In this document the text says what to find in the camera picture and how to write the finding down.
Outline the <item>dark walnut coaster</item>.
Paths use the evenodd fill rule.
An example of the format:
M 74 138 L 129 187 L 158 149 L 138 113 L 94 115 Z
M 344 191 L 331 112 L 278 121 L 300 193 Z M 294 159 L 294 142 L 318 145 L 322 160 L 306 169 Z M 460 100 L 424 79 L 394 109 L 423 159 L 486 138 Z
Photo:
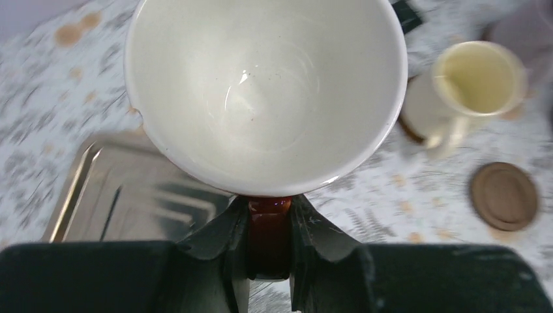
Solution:
M 530 176 L 506 162 L 481 166 L 472 176 L 468 194 L 479 217 L 501 231 L 520 231 L 539 210 L 539 193 Z

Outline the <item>white mug dark red outside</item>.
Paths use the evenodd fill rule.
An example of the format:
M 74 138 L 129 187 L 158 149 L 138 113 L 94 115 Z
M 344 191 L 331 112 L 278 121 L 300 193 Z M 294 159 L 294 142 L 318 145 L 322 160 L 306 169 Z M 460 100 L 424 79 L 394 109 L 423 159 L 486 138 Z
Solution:
M 142 1 L 125 84 L 176 166 L 246 197 L 250 277 L 290 274 L 291 198 L 347 176 L 390 133 L 406 43 L 388 1 Z

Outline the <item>cream yellow mug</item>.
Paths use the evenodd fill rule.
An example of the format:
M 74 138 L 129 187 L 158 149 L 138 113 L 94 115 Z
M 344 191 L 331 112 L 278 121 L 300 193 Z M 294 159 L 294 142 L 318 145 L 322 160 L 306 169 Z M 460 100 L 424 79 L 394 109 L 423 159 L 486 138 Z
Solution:
M 518 106 L 527 90 L 514 53 L 492 42 L 463 42 L 408 84 L 403 117 L 425 139 L 429 159 L 445 158 L 470 132 Z

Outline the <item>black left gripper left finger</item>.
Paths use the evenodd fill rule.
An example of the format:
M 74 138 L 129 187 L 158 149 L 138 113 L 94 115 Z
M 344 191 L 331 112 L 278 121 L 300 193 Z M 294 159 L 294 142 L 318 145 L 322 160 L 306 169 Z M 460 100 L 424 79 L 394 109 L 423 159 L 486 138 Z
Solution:
M 29 243 L 1 252 L 2 312 L 246 312 L 243 197 L 179 242 Z

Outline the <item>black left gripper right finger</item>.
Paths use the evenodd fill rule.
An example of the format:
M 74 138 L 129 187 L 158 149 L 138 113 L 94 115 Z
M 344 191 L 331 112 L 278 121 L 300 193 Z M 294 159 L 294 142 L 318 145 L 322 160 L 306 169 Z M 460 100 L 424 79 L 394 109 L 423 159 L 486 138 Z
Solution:
M 360 243 L 305 196 L 290 207 L 291 307 L 301 312 L 551 312 L 531 267 L 494 245 Z

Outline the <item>lilac mug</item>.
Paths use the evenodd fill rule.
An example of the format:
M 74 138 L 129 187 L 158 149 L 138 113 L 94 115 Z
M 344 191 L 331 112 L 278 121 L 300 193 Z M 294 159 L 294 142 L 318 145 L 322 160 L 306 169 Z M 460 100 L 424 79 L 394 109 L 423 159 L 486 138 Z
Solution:
M 529 83 L 552 79 L 552 1 L 526 1 L 488 26 L 483 39 L 511 50 L 525 66 Z

